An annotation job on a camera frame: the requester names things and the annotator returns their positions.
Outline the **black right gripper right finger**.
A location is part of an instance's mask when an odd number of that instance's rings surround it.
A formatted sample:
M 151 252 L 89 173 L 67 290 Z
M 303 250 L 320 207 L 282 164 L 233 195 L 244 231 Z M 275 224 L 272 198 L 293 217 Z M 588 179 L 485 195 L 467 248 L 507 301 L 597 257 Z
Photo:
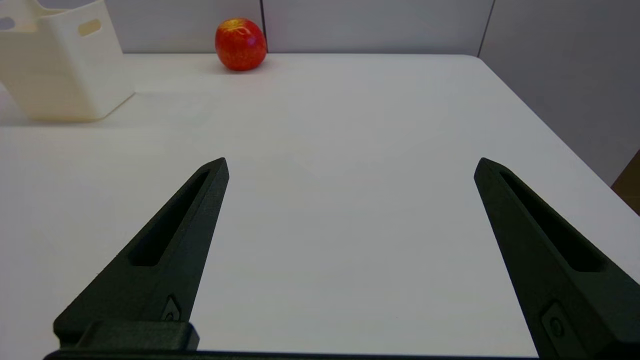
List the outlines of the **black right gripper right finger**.
M 474 181 L 538 356 L 637 360 L 639 284 L 509 168 Z

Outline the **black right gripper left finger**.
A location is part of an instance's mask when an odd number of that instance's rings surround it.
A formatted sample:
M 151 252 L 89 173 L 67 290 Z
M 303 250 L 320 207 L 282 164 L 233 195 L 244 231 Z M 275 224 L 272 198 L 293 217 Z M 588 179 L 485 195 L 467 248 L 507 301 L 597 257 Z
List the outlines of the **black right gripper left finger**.
M 189 319 L 229 182 L 201 166 L 54 321 L 64 349 L 194 350 Z

